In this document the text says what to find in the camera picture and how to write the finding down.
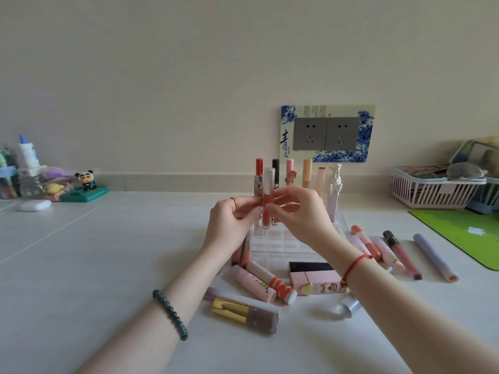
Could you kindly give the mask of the person's right hand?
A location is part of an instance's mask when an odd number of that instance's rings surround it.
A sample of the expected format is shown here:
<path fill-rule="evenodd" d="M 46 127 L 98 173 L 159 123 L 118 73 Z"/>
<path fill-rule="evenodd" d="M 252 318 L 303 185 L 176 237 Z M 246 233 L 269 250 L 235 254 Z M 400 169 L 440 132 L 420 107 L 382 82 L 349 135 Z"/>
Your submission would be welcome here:
<path fill-rule="evenodd" d="M 334 228 L 324 203 L 315 190 L 285 186 L 274 191 L 273 202 L 275 201 L 297 201 L 296 213 L 271 216 L 315 252 L 338 250 L 345 244 L 345 239 Z"/>

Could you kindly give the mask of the person's left hand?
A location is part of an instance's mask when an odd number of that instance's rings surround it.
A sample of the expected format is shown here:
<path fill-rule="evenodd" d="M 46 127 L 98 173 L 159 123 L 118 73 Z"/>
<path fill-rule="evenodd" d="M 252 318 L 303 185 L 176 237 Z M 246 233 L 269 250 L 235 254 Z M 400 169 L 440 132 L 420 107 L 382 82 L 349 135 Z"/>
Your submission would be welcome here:
<path fill-rule="evenodd" d="M 263 206 L 260 196 L 237 196 L 218 201 L 211 209 L 203 247 L 220 252 L 228 258 L 240 247 L 257 221 L 236 220 L 237 209 Z"/>

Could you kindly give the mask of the silver-capped coral lip gloss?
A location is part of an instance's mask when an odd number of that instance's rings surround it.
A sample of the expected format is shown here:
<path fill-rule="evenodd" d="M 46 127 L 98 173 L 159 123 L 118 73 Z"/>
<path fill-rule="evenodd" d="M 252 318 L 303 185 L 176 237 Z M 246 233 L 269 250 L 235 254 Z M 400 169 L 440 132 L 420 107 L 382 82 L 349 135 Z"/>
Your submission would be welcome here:
<path fill-rule="evenodd" d="M 274 191 L 274 180 L 275 180 L 275 168 L 268 167 L 264 170 L 263 177 L 263 213 L 261 216 L 261 226 L 263 230 L 269 230 L 271 228 L 272 216 L 271 213 L 266 209 L 267 204 L 273 203 L 273 191 Z"/>

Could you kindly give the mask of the person's left forearm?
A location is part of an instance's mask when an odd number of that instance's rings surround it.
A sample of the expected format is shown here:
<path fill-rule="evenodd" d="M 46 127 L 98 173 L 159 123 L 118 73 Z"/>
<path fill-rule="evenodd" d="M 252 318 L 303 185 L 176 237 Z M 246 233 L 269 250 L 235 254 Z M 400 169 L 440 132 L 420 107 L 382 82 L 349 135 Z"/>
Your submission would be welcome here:
<path fill-rule="evenodd" d="M 181 342 L 179 322 L 187 326 L 209 285 L 231 256 L 202 247 L 162 290 L 173 308 L 151 300 L 118 330 L 75 374 L 162 374 Z"/>

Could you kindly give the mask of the person's right forearm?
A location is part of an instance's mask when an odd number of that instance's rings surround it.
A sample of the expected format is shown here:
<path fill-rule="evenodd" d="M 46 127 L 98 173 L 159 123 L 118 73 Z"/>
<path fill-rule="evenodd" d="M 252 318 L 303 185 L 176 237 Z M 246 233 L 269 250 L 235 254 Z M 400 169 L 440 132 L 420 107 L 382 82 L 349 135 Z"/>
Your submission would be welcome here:
<path fill-rule="evenodd" d="M 414 374 L 499 374 L 499 350 L 406 289 L 347 240 L 319 253 Z"/>

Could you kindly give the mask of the pink square lipstick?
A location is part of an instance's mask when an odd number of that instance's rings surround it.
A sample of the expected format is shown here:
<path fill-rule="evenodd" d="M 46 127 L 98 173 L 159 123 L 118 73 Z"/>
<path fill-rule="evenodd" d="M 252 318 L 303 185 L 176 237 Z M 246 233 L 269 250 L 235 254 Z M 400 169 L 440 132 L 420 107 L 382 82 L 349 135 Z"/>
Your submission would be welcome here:
<path fill-rule="evenodd" d="M 290 272 L 290 284 L 298 296 L 345 293 L 335 270 Z"/>

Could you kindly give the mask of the white pink lipstick tube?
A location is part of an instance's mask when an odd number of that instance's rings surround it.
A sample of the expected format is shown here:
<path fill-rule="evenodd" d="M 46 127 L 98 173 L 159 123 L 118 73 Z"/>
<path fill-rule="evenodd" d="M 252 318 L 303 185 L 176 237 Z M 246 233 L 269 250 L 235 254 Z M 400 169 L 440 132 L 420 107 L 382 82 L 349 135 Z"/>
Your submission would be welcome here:
<path fill-rule="evenodd" d="M 356 247 L 359 251 L 361 251 L 363 254 L 368 254 L 370 255 L 371 252 L 367 249 L 367 247 L 364 245 L 364 243 L 362 243 L 362 241 L 359 239 L 359 237 L 357 237 L 356 235 L 348 235 L 347 236 L 347 240 L 354 246 Z M 377 263 L 383 267 L 388 273 L 392 273 L 393 271 L 393 268 L 391 266 L 388 266 L 387 264 L 385 264 L 383 261 L 380 261 Z"/>

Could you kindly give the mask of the silver-capped clear tube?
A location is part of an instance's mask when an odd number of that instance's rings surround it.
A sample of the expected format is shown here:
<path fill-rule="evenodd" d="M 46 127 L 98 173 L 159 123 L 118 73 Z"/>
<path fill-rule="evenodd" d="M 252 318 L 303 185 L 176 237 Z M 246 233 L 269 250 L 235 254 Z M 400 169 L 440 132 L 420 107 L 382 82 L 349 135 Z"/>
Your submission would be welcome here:
<path fill-rule="evenodd" d="M 332 308 L 331 312 L 340 319 L 350 319 L 360 309 L 362 309 L 362 305 L 358 299 L 352 293 L 347 293 Z"/>

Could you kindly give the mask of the cartoon figurine on green base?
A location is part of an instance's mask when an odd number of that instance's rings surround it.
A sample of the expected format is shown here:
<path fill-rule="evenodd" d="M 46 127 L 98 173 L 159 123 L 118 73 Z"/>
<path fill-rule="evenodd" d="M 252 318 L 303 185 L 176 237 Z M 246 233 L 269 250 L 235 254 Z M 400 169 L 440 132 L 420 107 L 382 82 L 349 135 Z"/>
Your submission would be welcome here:
<path fill-rule="evenodd" d="M 98 186 L 92 169 L 75 173 L 76 183 L 70 190 L 60 196 L 60 202 L 64 203 L 89 203 L 102 198 L 109 193 L 106 186 Z"/>

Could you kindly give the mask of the green mouse mat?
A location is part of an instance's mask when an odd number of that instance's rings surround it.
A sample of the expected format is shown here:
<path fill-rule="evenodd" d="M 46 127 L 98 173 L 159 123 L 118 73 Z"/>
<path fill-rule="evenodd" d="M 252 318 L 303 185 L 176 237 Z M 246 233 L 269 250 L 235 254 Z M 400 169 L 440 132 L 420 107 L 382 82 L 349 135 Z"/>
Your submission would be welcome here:
<path fill-rule="evenodd" d="M 485 268 L 499 271 L 499 211 L 413 209 L 409 213 Z"/>

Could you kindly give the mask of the clear storage box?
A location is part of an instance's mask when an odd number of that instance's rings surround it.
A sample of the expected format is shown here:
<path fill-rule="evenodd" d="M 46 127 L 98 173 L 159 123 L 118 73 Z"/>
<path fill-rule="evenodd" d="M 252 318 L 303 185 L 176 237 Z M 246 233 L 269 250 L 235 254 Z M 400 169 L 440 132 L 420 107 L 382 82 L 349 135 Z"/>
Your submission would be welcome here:
<path fill-rule="evenodd" d="M 472 163 L 487 171 L 487 176 L 499 179 L 499 137 L 465 141 L 452 156 L 450 163 Z"/>

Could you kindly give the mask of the blue plastic basket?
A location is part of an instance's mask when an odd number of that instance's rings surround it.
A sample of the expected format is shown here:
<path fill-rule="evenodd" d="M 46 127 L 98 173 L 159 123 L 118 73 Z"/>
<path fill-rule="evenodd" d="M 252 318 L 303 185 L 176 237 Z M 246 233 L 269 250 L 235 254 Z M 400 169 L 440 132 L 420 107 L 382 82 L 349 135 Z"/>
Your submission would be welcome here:
<path fill-rule="evenodd" d="M 499 178 L 487 177 L 465 208 L 482 215 L 499 212 Z"/>

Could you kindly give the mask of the clear glass bottle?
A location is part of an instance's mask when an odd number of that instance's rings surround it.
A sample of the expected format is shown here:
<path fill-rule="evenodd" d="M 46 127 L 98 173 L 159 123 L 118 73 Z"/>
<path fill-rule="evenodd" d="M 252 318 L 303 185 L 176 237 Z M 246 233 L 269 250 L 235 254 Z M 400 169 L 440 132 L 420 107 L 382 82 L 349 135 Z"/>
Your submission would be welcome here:
<path fill-rule="evenodd" d="M 22 197 L 31 199 L 41 199 L 45 197 L 43 184 L 46 182 L 46 169 L 46 165 L 35 168 L 17 169 L 19 175 L 19 188 Z"/>

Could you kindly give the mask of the white bottle with blue cap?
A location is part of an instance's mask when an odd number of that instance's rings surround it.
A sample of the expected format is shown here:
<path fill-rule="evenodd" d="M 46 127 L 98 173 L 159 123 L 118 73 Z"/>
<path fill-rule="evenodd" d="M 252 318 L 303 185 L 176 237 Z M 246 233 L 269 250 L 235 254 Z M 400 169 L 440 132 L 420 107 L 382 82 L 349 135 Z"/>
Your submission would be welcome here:
<path fill-rule="evenodd" d="M 17 154 L 20 167 L 23 169 L 33 169 L 41 166 L 34 145 L 28 142 L 25 135 L 19 134 L 18 136 Z"/>

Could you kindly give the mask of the blue and white socket frame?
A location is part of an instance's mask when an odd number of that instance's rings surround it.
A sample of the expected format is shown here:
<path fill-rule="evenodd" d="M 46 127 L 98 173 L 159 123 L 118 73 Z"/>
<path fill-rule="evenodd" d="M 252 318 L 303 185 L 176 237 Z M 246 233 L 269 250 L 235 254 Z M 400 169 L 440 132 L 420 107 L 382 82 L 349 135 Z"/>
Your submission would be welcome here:
<path fill-rule="evenodd" d="M 375 105 L 285 105 L 281 107 L 279 158 L 294 159 L 301 163 L 312 158 L 314 163 L 365 163 L 369 153 L 375 119 Z M 359 117 L 360 126 L 356 150 L 346 151 L 294 151 L 292 149 L 296 118 Z"/>

